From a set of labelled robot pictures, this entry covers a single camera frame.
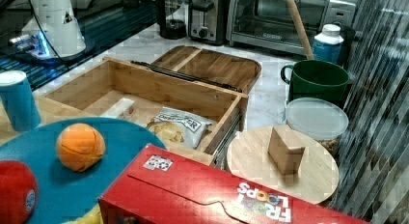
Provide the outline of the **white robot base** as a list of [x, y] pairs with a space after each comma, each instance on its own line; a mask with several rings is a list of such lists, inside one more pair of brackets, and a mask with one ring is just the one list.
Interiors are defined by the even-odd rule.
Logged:
[[41, 61], [72, 61], [88, 53], [93, 42], [81, 33], [71, 0], [28, 0], [31, 20], [9, 43]]

